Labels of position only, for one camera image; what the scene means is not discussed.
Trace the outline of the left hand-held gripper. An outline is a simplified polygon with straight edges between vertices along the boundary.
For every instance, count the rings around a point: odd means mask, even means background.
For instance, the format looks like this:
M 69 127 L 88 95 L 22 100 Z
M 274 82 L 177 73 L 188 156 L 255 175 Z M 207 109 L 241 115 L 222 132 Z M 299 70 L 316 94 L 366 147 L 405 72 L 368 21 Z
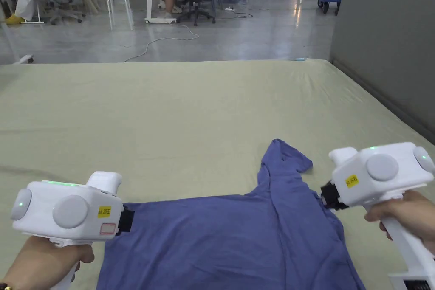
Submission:
M 86 184 L 42 180 L 17 195 L 13 228 L 49 239 L 56 247 L 106 242 L 131 230 L 134 211 L 117 196 L 122 176 L 94 172 Z

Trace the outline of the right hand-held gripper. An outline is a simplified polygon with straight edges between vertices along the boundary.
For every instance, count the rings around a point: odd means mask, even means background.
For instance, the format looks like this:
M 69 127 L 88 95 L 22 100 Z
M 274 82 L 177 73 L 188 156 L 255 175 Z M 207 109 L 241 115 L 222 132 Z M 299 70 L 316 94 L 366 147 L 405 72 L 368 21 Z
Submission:
M 402 199 L 405 191 L 420 188 L 434 180 L 434 163 L 428 152 L 411 142 L 395 143 L 357 150 L 334 149 L 329 158 L 335 168 L 321 187 L 323 205 L 329 210 L 344 210 Z M 398 247 L 407 271 L 390 274 L 395 290 L 433 290 L 434 256 L 415 235 L 394 218 L 381 223 Z

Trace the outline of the person's right hand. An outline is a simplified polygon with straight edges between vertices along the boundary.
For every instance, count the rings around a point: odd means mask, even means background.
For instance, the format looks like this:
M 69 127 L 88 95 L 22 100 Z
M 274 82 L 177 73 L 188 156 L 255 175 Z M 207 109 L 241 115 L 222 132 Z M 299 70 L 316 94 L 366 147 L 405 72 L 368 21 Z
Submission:
M 396 219 L 435 254 L 435 205 L 417 191 L 407 191 L 402 199 L 391 199 L 372 206 L 364 216 L 368 222 Z

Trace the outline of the person's left hand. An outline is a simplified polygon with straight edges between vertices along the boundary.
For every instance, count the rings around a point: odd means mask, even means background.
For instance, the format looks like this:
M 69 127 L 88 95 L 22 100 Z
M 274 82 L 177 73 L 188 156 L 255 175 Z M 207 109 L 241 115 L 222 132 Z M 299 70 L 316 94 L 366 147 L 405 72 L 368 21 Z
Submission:
M 30 236 L 0 281 L 2 290 L 49 290 L 76 272 L 81 262 L 94 261 L 91 245 L 58 248 L 47 238 Z

